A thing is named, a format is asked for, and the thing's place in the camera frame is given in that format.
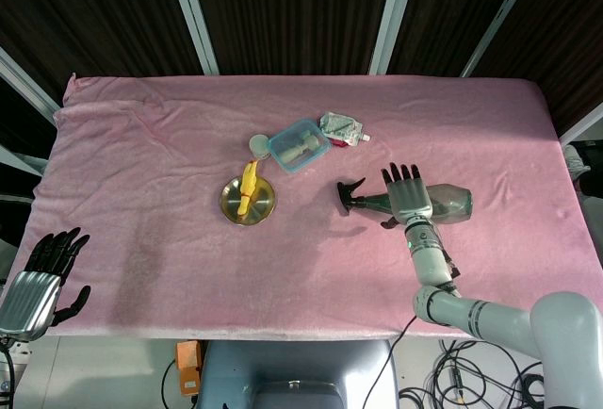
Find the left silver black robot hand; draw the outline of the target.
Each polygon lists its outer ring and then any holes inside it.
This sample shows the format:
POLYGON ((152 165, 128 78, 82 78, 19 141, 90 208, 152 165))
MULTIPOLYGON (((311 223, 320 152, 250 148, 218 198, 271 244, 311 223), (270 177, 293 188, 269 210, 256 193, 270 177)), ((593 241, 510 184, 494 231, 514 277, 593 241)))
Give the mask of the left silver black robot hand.
POLYGON ((90 237, 79 227, 43 237, 31 252, 24 269, 8 288, 1 303, 1 337, 32 342, 46 331, 79 314, 91 287, 83 286, 75 301, 62 309, 57 302, 81 249, 90 237))

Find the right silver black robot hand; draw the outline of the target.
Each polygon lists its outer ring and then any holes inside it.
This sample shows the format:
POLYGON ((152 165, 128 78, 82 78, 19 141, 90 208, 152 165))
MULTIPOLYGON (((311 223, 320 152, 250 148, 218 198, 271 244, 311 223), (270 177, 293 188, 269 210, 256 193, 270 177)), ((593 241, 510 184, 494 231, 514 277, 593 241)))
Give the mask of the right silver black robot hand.
POLYGON ((412 220, 427 220, 432 217, 432 202, 421 178, 418 166, 412 164, 389 164, 390 169, 382 169, 387 189, 392 218, 381 223, 385 229, 397 225, 407 225, 412 220))

